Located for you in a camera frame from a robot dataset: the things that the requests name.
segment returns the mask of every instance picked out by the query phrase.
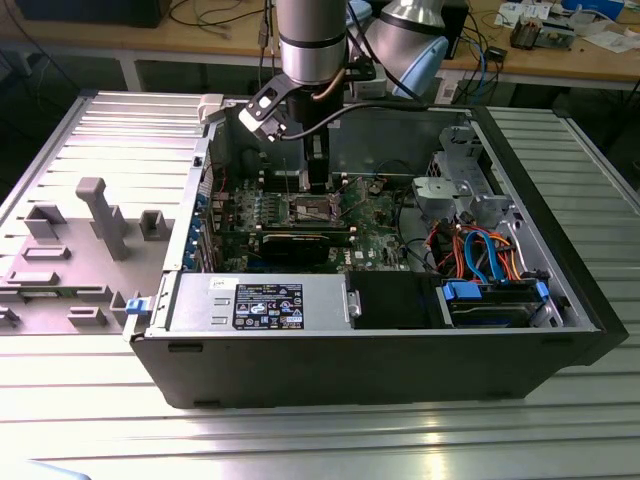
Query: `gray plastic part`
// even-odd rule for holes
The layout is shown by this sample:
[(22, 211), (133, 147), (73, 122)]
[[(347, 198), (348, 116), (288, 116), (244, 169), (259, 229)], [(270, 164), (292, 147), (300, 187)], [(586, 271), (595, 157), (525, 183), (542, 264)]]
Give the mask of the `gray plastic part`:
[(56, 272), (12, 272), (7, 279), (10, 285), (56, 285), (60, 277)]
[(28, 262), (40, 260), (66, 260), (71, 252), (64, 245), (26, 247), (22, 249), (22, 257)]
[[(109, 205), (109, 208), (111, 209), (111, 218), (113, 218), (114, 225), (123, 237), (126, 236), (127, 222), (122, 216), (120, 207), (118, 205)], [(96, 224), (96, 222), (91, 222), (91, 228), (93, 228), (93, 232), (96, 234), (96, 238), (102, 238), (102, 231), (100, 230), (100, 227)]]
[(24, 219), (24, 224), (33, 235), (33, 238), (44, 243), (58, 239), (53, 225), (61, 223), (66, 222), (55, 205), (34, 205)]
[(113, 297), (111, 298), (111, 303), (109, 304), (109, 310), (120, 325), (124, 325), (124, 323), (127, 321), (128, 314), (125, 310), (126, 306), (127, 302), (124, 298), (122, 298), (120, 292), (114, 293)]
[(107, 324), (107, 319), (100, 307), (71, 307), (67, 318), (76, 327)]
[(76, 294), (83, 302), (108, 302), (113, 296), (108, 285), (82, 287), (77, 290)]
[(160, 210), (145, 210), (140, 215), (138, 222), (140, 231), (145, 241), (165, 241), (171, 237), (171, 231), (164, 221), (164, 215)]
[(102, 232), (102, 239), (107, 245), (111, 258), (120, 261), (127, 258), (128, 250), (122, 238), (121, 228), (114, 220), (111, 208), (104, 198), (106, 187), (102, 178), (83, 177), (76, 187), (76, 195), (89, 207), (96, 228)]
[[(0, 305), (10, 306), (22, 320), (15, 328), (4, 329), (4, 335), (120, 333), (123, 328), (121, 320), (116, 317), (117, 312), (109, 308), (113, 295), (103, 301), (87, 303), (79, 298), (77, 290), (108, 285), (111, 292), (120, 292), (125, 301), (140, 294), (149, 296), (157, 293), (168, 242), (145, 242), (138, 219), (128, 220), (125, 241), (129, 256), (126, 262), (114, 262), (104, 242), (96, 238), (90, 222), (91, 219), (68, 218), (66, 224), (54, 225), (59, 241), (47, 246), (68, 248), (71, 255), (67, 259), (31, 261), (22, 255), (14, 257), (8, 275), (11, 272), (55, 271), (60, 281), (57, 285), (41, 288), (18, 285), (7, 288), (8, 275), (4, 277), (2, 284), (5, 290), (0, 290)], [(173, 226), (173, 220), (167, 220), (167, 223), (169, 227)], [(24, 241), (23, 250), (38, 246), (36, 239), (29, 236)], [(100, 307), (107, 324), (78, 328), (67, 320), (70, 307), (86, 306)]]
[(0, 307), (0, 327), (13, 327), (20, 321), (20, 317), (7, 307)]
[(20, 295), (18, 290), (7, 290), (4, 292), (0, 292), (0, 302), (9, 303), (9, 302), (19, 302), (25, 303), (27, 300)]

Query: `blue latch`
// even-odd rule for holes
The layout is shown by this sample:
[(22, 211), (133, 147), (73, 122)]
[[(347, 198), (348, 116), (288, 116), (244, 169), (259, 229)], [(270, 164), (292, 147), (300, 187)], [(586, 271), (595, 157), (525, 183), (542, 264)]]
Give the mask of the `blue latch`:
[(202, 193), (196, 194), (196, 208), (204, 208), (207, 206), (209, 199)]
[(185, 253), (184, 257), (182, 257), (182, 265), (189, 270), (193, 269), (196, 266), (196, 263), (193, 261), (193, 258), (188, 253)]
[(445, 300), (480, 300), (480, 286), (473, 282), (448, 282), (443, 288)]
[(544, 284), (544, 282), (536, 283), (536, 289), (543, 300), (549, 298), (549, 288)]
[(153, 310), (153, 297), (140, 297), (127, 300), (124, 307), (128, 315), (146, 315)]

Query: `connector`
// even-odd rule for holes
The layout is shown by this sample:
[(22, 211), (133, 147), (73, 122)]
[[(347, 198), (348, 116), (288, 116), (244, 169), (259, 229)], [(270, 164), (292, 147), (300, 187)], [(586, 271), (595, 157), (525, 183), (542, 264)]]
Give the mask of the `connector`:
[(269, 24), (263, 20), (262, 23), (260, 23), (260, 31), (258, 32), (258, 46), (264, 50), (268, 45)]

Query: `blue cable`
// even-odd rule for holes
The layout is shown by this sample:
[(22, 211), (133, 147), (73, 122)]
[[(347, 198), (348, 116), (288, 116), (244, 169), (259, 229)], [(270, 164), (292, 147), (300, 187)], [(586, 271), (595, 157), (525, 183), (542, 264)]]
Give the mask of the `blue cable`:
[(467, 262), (467, 266), (469, 267), (469, 270), (475, 273), (482, 283), (489, 283), (489, 280), (487, 280), (487, 277), (485, 277), (484, 274), (480, 270), (478, 270), (476, 266), (473, 264), (473, 258), (471, 256), (471, 245), (476, 235), (482, 236), (482, 238), (484, 239), (484, 242), (487, 244), (487, 254), (489, 256), (489, 265), (491, 265), (491, 273), (493, 274), (493, 278), (495, 278), (497, 281), (504, 280), (504, 273), (502, 272), (502, 269), (500, 268), (500, 264), (498, 263), (498, 255), (496, 253), (496, 247), (491, 241), (491, 238), (489, 237), (489, 235), (487, 235), (485, 232), (479, 232), (477, 230), (474, 230), (469, 235), (467, 235), (467, 238), (464, 241), (464, 260), (465, 262)]
[(471, 45), (473, 45), (475, 49), (478, 51), (478, 54), (480, 55), (480, 65), (482, 68), (482, 74), (480, 75), (480, 85), (478, 85), (478, 89), (475, 91), (471, 99), (471, 103), (474, 104), (478, 100), (478, 95), (481, 93), (482, 87), (484, 86), (484, 79), (487, 74), (487, 61), (484, 58), (484, 52), (482, 51), (482, 47), (478, 45), (478, 42), (468, 37), (460, 37), (460, 38), (462, 38), (464, 41), (469, 42)]

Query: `metal bracket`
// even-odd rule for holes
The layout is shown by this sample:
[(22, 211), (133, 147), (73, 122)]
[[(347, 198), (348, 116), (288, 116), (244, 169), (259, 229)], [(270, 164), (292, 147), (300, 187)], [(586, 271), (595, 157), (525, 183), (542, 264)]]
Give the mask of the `metal bracket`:
[(362, 315), (362, 306), (360, 305), (360, 292), (355, 290), (347, 293), (347, 309), (351, 318), (358, 318)]
[(258, 138), (273, 142), (287, 129), (278, 105), (302, 85), (285, 74), (276, 75), (251, 99), (238, 118)]

